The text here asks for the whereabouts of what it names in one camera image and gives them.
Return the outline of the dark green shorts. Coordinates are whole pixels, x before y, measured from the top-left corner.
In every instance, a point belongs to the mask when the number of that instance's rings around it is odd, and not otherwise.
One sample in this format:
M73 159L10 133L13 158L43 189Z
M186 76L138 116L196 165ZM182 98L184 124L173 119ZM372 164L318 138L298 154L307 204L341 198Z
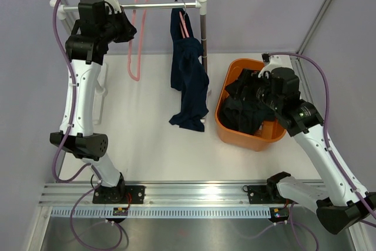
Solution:
M263 122L273 122L274 112L254 95L251 85L233 82L225 87L229 96L219 110L219 121L227 129L254 135Z

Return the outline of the pink hanger with green shorts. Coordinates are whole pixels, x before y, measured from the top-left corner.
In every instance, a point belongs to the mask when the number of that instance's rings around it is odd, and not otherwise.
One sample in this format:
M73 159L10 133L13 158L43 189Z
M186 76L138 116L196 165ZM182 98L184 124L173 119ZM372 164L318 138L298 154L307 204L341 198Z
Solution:
M144 32L145 32L145 23L146 23L146 15L147 11L144 9L142 13L142 21L140 25L139 31L139 41L138 41L138 49L137 49L137 63L136 63L136 74L132 72L132 47L133 41L129 42L128 47L128 54L127 54L127 72L130 78L136 82L140 81L140 67L141 67L141 56L142 56L142 48L143 48L143 40L144 40Z

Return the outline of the pink hanger with navy shorts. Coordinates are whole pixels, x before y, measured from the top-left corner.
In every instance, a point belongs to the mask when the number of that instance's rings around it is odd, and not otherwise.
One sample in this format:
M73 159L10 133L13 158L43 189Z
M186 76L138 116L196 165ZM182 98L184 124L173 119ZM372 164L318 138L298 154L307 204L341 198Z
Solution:
M185 21L185 16L186 16L186 3L183 2L184 4L184 7L182 8L183 12L182 13L181 11L179 12L179 17L180 17L180 30L181 30L181 33L182 33L182 37L183 38L188 38L189 37L189 32L187 30L187 26L186 26L186 21Z

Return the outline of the navy blue shorts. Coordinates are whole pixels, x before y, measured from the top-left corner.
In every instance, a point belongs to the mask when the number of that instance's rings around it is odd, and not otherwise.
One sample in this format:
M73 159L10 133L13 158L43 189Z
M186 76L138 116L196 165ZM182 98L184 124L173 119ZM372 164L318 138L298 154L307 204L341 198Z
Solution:
M169 123L183 129L204 132L202 119L209 112L206 103L209 76L200 62L203 46L194 37L188 13L185 21L189 37L182 37L180 11L184 13L181 8L173 8L170 14L170 36L173 45L170 87L181 94L180 112L173 115Z

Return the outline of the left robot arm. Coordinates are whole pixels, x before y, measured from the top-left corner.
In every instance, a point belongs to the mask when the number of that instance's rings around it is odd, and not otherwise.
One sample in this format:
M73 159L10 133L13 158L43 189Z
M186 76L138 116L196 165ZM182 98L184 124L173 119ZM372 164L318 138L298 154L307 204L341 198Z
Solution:
M126 196L124 177L107 154L108 137L93 131L93 106L108 45L133 39L136 28L123 9L106 0L80 0L78 11L65 43L69 75L64 118L59 130L50 134L50 142L93 168L101 181L95 203L120 203Z

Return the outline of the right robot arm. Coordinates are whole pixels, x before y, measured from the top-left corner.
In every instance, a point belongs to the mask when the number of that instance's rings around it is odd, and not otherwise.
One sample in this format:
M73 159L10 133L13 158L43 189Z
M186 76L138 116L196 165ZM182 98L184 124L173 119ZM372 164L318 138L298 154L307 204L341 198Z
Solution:
M375 193L369 192L350 172L324 131L316 107L301 98L300 80L290 68L261 74L243 69L236 81L240 96L268 107L278 123L300 145L324 182L316 189L287 172L267 179L266 195L272 202L294 201L314 212L331 234L360 222L375 211Z

